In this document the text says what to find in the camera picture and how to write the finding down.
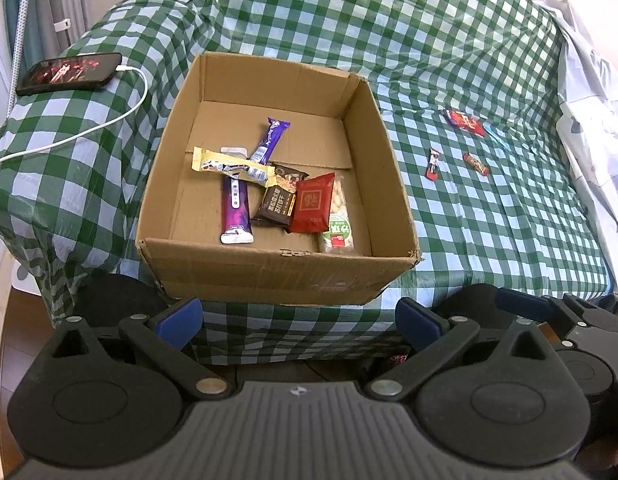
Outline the red white black snack stick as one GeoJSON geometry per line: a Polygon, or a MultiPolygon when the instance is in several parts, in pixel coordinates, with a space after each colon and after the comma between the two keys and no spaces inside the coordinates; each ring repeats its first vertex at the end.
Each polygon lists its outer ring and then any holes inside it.
{"type": "Polygon", "coordinates": [[[431,181],[437,181],[439,178],[439,159],[440,153],[435,148],[429,149],[428,162],[425,171],[425,177],[431,181]]]}

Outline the brown cardboard box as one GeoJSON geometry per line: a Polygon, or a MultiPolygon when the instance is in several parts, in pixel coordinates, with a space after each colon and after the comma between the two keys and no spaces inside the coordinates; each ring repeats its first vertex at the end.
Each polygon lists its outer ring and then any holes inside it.
{"type": "Polygon", "coordinates": [[[229,53],[184,79],[136,246],[172,297],[291,306],[366,304],[422,258],[369,83],[229,53]]]}

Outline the red square snack packet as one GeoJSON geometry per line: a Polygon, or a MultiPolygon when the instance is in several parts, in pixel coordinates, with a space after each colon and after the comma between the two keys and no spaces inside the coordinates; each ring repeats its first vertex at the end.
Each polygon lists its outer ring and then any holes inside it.
{"type": "Polygon", "coordinates": [[[293,233],[323,233],[329,228],[335,174],[300,181],[289,230],[293,233]]]}

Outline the black smartphone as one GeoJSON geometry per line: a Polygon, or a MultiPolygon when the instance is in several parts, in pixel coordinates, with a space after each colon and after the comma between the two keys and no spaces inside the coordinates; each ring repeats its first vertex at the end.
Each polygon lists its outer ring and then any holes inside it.
{"type": "Polygon", "coordinates": [[[96,91],[114,77],[123,57],[118,52],[49,58],[32,66],[16,86],[17,96],[65,90],[96,91]]]}

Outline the dark brown chocolate packet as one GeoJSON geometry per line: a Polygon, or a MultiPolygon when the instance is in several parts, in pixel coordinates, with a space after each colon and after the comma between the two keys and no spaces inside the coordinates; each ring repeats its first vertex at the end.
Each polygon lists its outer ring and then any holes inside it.
{"type": "Polygon", "coordinates": [[[275,177],[267,183],[251,222],[256,226],[281,226],[288,229],[295,207],[297,184],[306,180],[309,174],[280,164],[274,164],[273,168],[275,177]]]}

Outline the green white snack packet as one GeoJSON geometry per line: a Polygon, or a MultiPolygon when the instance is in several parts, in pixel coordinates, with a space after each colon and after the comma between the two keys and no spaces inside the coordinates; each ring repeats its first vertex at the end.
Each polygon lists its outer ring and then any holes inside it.
{"type": "Polygon", "coordinates": [[[344,178],[336,176],[330,204],[327,230],[319,237],[321,252],[328,254],[352,254],[353,237],[349,211],[344,190],[344,178]]]}

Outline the light blue stick packet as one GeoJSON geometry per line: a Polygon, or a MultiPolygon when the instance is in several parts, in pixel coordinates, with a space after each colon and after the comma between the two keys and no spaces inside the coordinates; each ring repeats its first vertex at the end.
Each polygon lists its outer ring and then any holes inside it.
{"type": "Polygon", "coordinates": [[[484,126],[484,131],[486,131],[487,137],[494,143],[498,144],[500,148],[503,148],[503,150],[507,152],[510,151],[510,144],[508,144],[507,140],[503,139],[502,136],[499,135],[498,131],[493,130],[488,125],[484,126]]]}

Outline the purple chocolate bar wrapper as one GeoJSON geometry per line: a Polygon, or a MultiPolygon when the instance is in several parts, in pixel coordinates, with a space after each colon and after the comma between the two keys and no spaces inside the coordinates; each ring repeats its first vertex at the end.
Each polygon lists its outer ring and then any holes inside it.
{"type": "Polygon", "coordinates": [[[256,150],[249,156],[249,159],[251,159],[252,162],[257,162],[257,164],[267,165],[283,133],[285,133],[291,125],[290,122],[274,119],[272,117],[268,118],[268,124],[269,126],[265,135],[261,138],[256,150]]]}

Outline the small red orange candy bar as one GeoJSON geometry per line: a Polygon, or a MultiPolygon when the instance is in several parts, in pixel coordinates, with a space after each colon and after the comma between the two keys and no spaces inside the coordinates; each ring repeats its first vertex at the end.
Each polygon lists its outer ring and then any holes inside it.
{"type": "Polygon", "coordinates": [[[470,154],[469,152],[466,152],[463,154],[463,160],[470,168],[473,168],[477,172],[477,174],[480,174],[480,176],[489,176],[489,167],[483,162],[480,162],[480,160],[476,156],[470,154]]]}

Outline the green checkered cloth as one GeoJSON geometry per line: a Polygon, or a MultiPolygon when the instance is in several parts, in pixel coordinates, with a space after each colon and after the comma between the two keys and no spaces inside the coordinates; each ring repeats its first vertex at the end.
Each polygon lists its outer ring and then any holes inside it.
{"type": "Polygon", "coordinates": [[[115,51],[129,72],[101,92],[20,99],[0,130],[0,240],[53,323],[100,273],[147,280],[134,239],[167,117],[194,59],[229,51],[369,82],[423,261],[363,307],[210,302],[194,343],[203,362],[386,356],[399,348],[399,298],[432,306],[470,284],[603,297],[612,274],[556,131],[563,42],[530,0],[125,0],[70,53],[115,51]],[[498,131],[510,151],[445,110],[498,131]],[[430,148],[437,181],[425,177],[430,148]]]}

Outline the yellow snack bar wrapper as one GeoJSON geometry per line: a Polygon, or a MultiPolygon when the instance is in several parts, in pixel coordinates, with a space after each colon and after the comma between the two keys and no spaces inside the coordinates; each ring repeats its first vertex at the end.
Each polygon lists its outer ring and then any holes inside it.
{"type": "Polygon", "coordinates": [[[265,186],[275,177],[272,166],[262,165],[249,159],[204,150],[195,146],[192,155],[192,169],[197,172],[214,172],[230,178],[265,186]]]}

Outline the purple white stick pouch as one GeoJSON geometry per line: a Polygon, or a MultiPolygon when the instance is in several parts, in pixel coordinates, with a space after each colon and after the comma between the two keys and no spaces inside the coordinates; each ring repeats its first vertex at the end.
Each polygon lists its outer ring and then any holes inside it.
{"type": "Polygon", "coordinates": [[[223,231],[220,241],[224,245],[251,244],[254,235],[251,232],[247,186],[244,177],[249,167],[235,170],[233,177],[225,177],[222,188],[223,231]]]}

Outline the white grey patterned sheet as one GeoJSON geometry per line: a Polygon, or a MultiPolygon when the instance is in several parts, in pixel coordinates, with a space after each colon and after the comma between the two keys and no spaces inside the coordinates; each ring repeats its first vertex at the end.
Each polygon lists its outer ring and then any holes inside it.
{"type": "Polygon", "coordinates": [[[592,44],[567,0],[534,0],[553,18],[560,47],[556,130],[618,300],[618,70],[592,44]]]}

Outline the red wide snack packet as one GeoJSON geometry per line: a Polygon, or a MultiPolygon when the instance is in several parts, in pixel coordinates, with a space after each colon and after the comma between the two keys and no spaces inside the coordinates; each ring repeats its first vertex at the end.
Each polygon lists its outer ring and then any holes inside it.
{"type": "Polygon", "coordinates": [[[452,126],[470,133],[475,133],[482,138],[487,136],[486,129],[477,118],[457,112],[456,110],[445,110],[445,115],[447,121],[450,122],[452,126]]]}

